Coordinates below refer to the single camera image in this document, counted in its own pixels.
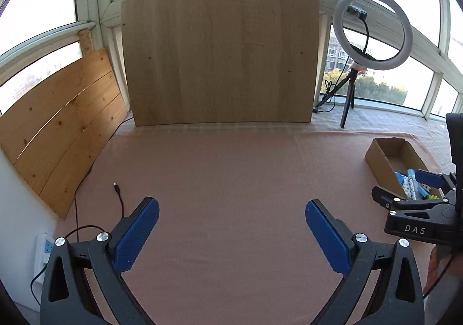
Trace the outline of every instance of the black cable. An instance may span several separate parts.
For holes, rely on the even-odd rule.
[[[341,74],[340,74],[339,77],[337,78],[336,83],[335,83],[334,85],[333,85],[333,82],[332,82],[332,81],[325,80],[326,92],[325,92],[325,94],[324,94],[323,96],[327,95],[329,92],[332,91],[332,88],[334,89],[334,88],[337,86],[337,83],[338,83],[339,80],[341,79],[341,76],[343,75],[344,70],[346,70],[346,65],[347,65],[347,62],[349,61],[349,59],[350,59],[350,56],[347,56],[346,62],[344,63],[344,68],[343,68],[343,70],[341,71]],[[327,112],[333,111],[334,106],[336,105],[336,93],[334,93],[333,96],[330,96],[330,97],[328,98],[328,101],[326,101],[326,103],[330,103],[332,97],[334,97],[333,107],[331,107],[331,109],[329,109],[329,110],[327,110],[327,111],[318,110],[317,112],[327,113]]]
[[[368,30],[367,21],[365,21],[365,17],[361,17],[360,20],[365,25],[365,31],[367,32],[367,40],[365,41],[365,47],[363,48],[363,53],[367,52],[368,41],[370,39],[370,31]]]
[[[95,225],[86,225],[86,226],[80,226],[80,227],[77,227],[75,229],[73,229],[71,232],[69,232],[64,238],[68,238],[69,236],[71,236],[73,233],[75,232],[78,232],[79,230],[82,230],[83,228],[97,228],[98,230],[102,231],[102,232],[106,232],[104,229],[102,229],[101,227],[99,226],[95,226]],[[31,280],[31,293],[32,293],[32,296],[34,297],[35,301],[37,302],[38,305],[40,305],[40,303],[38,302],[37,300],[37,297],[35,296],[34,294],[34,291],[32,289],[32,285],[34,284],[34,282],[37,280],[37,278],[39,278],[43,272],[45,271],[45,269],[47,269],[47,266],[48,266],[48,263],[45,264],[45,266],[43,267],[42,270],[40,270],[40,273],[38,273],[34,278],[32,278]]]
[[[368,46],[368,41],[370,40],[370,31],[368,30],[368,26],[367,26],[367,21],[365,21],[365,17],[360,17],[360,20],[363,22],[363,24],[365,25],[365,31],[367,33],[367,39],[365,41],[365,47],[363,48],[363,53],[367,52],[367,46]],[[343,75],[344,73],[344,70],[346,70],[346,65],[347,65],[347,62],[349,61],[350,57],[347,56],[347,60],[346,60],[346,63],[344,64],[344,68],[341,72],[341,74],[339,75],[339,77],[337,78],[336,80],[336,83],[333,85],[333,82],[332,81],[328,81],[328,80],[325,80],[325,88],[326,88],[326,92],[324,94],[327,95],[328,93],[330,93],[332,91],[332,89],[334,89],[337,85],[337,83],[339,82],[341,76]],[[326,112],[331,112],[333,111],[334,109],[334,106],[336,105],[336,93],[333,94],[333,96],[330,96],[328,98],[328,101],[326,101],[326,103],[330,103],[331,102],[331,98],[334,97],[334,102],[333,102],[333,107],[331,107],[331,109],[327,110],[327,111],[321,111],[321,110],[318,110],[318,112],[322,112],[322,113],[326,113]]]
[[[41,274],[45,271],[45,269],[47,269],[47,265],[48,263],[45,264],[45,266],[43,267],[42,270],[40,270],[40,273],[37,274],[34,278],[32,278],[31,280],[31,292],[32,292],[32,296],[34,297],[35,301],[37,302],[38,305],[40,305],[40,303],[38,302],[37,300],[37,297],[35,296],[34,294],[34,291],[32,291],[32,285],[34,284],[34,282],[36,281],[37,278],[39,278],[41,276]]]
[[[119,185],[117,185],[117,183],[114,183],[114,190],[119,196],[120,206],[122,208],[122,216],[120,218],[122,219],[124,217],[125,209],[124,209],[124,203],[122,202],[122,197],[120,195],[120,188],[119,188]]]
[[[437,286],[437,284],[440,282],[440,280],[442,279],[442,277],[444,276],[445,272],[448,270],[448,268],[450,267],[450,264],[452,263],[454,257],[456,256],[457,254],[454,253],[451,257],[450,257],[450,260],[449,262],[447,263],[447,265],[445,265],[444,269],[442,270],[442,273],[439,275],[439,277],[436,279],[436,282],[434,282],[432,284],[432,286],[429,288],[429,290],[426,291],[426,293],[423,295],[423,300],[426,299],[426,297],[431,293],[431,291]]]
[[[113,134],[111,135],[111,137],[108,139],[108,142],[113,138],[113,136],[116,134],[117,132],[117,129],[119,129],[119,127],[124,124],[126,121],[129,121],[129,120],[132,120],[133,119],[133,116],[131,118],[128,118],[128,119],[125,119],[123,122],[121,122],[117,128],[114,130]],[[84,180],[86,179],[86,177],[89,175],[89,173],[92,171],[92,168],[93,168],[93,163],[92,165],[90,166],[90,169],[87,171],[87,173],[85,174],[84,178],[80,181],[79,185],[77,186],[76,188],[76,191],[74,192],[74,207],[76,209],[76,230],[77,230],[77,234],[76,234],[76,237],[77,237],[77,242],[79,242],[79,216],[78,216],[78,213],[77,213],[77,201],[76,201],[76,196],[77,196],[77,192],[79,191],[80,187],[82,186],[82,183],[84,182]],[[120,194],[119,194],[119,200],[120,200],[120,203],[121,203],[121,206],[122,206],[122,218],[124,217],[124,204],[122,203],[122,199],[120,197]]]
[[[68,238],[69,236],[71,236],[73,233],[78,232],[78,230],[82,230],[82,229],[84,229],[84,228],[97,228],[98,230],[100,230],[100,231],[102,231],[102,232],[106,232],[106,231],[105,231],[104,229],[102,229],[100,226],[85,225],[85,226],[77,227],[77,228],[73,229],[71,232],[68,232],[64,238],[67,239],[67,238]]]
[[[113,138],[114,134],[117,132],[117,129],[119,129],[119,127],[124,124],[126,121],[129,121],[129,120],[132,120],[133,117],[131,118],[128,118],[126,120],[124,120],[122,123],[120,123],[117,128],[115,129],[115,131],[113,132],[113,134],[111,135],[111,137],[108,139],[108,142],[110,139]],[[64,238],[67,239],[69,236],[71,236],[73,233],[77,233],[77,242],[79,242],[79,230],[82,230],[84,228],[97,228],[98,230],[101,230],[102,232],[106,232],[104,229],[102,229],[101,227],[99,226],[95,226],[95,225],[86,225],[86,226],[80,226],[79,227],[79,216],[78,216],[78,212],[77,212],[77,202],[76,202],[76,195],[77,195],[77,191],[80,189],[80,187],[82,186],[82,183],[84,182],[84,180],[86,179],[86,177],[89,175],[89,173],[92,171],[92,168],[93,168],[93,164],[90,166],[89,170],[87,171],[87,173],[85,174],[84,178],[80,181],[79,185],[77,186],[75,192],[74,192],[74,207],[76,209],[76,228],[73,229],[71,232],[69,232]],[[120,195],[120,189],[119,189],[119,186],[114,183],[114,189],[116,190],[117,194],[119,195],[119,200],[120,200],[120,204],[122,206],[122,218],[124,217],[124,203],[122,202],[122,198],[121,198],[121,195]],[[47,269],[47,265],[48,263],[45,264],[45,266],[43,267],[43,269],[40,271],[40,273],[38,273],[34,278],[32,278],[31,280],[31,293],[32,293],[32,296],[34,297],[35,301],[37,302],[38,305],[40,305],[39,301],[37,300],[35,294],[34,294],[34,291],[32,291],[32,285],[34,284],[34,282],[37,280],[37,278],[39,278],[41,276],[41,274],[43,274],[43,272],[45,271],[45,269]]]

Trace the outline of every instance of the wooden backdrop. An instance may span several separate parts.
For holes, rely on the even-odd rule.
[[[310,122],[318,0],[126,0],[136,125]]]
[[[5,112],[0,145],[31,188],[64,218],[80,181],[126,115],[106,50],[88,52]]]

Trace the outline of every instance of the cardboard box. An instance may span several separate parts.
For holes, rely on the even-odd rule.
[[[405,199],[407,195],[394,171],[403,174],[406,174],[408,169],[428,171],[413,146],[406,139],[397,137],[373,139],[365,159],[378,184]],[[442,198],[438,189],[431,189],[431,193]]]

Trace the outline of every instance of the tripod stand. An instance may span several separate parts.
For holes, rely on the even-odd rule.
[[[327,92],[321,101],[313,108],[313,112],[317,113],[318,108],[328,102],[328,100],[333,97],[339,89],[341,89],[346,82],[349,81],[349,87],[347,88],[346,94],[346,103],[344,104],[343,116],[341,118],[341,128],[344,128],[347,119],[347,113],[349,112],[349,106],[354,108],[354,97],[355,97],[355,80],[357,79],[358,70],[351,69],[348,75],[337,84],[332,91]]]

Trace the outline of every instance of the power strip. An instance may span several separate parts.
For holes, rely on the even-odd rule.
[[[48,234],[37,235],[36,248],[35,248],[35,260],[34,260],[34,277],[40,273],[45,264],[48,263],[50,253],[52,252],[55,240]],[[39,278],[35,282],[43,284],[43,278],[45,272],[40,274]]]

